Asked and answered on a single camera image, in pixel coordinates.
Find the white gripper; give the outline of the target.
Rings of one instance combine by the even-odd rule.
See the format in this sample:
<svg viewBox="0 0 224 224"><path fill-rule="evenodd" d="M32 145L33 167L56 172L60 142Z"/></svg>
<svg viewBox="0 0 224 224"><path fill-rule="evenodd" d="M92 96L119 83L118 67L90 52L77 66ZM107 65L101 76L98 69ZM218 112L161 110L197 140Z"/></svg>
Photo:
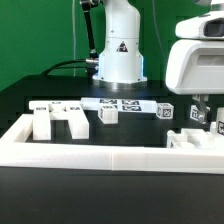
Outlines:
<svg viewBox="0 0 224 224"><path fill-rule="evenodd" d="M174 93L192 95L197 121L207 122L208 95L224 94L224 13L207 13L179 22L172 46L166 85Z"/></svg>

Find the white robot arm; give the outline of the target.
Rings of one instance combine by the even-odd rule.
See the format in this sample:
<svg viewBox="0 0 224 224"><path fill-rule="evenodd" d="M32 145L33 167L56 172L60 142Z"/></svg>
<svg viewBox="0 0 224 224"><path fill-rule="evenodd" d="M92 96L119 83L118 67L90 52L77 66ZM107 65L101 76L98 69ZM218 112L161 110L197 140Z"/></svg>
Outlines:
<svg viewBox="0 0 224 224"><path fill-rule="evenodd" d="M207 120L206 101L224 94L224 0L192 0L208 6L204 15L176 25L179 40L168 57L165 83L176 94L190 95L198 121ZM106 12L105 48L93 81L112 89L146 83L139 52L140 14L128 0L103 0Z"/></svg>

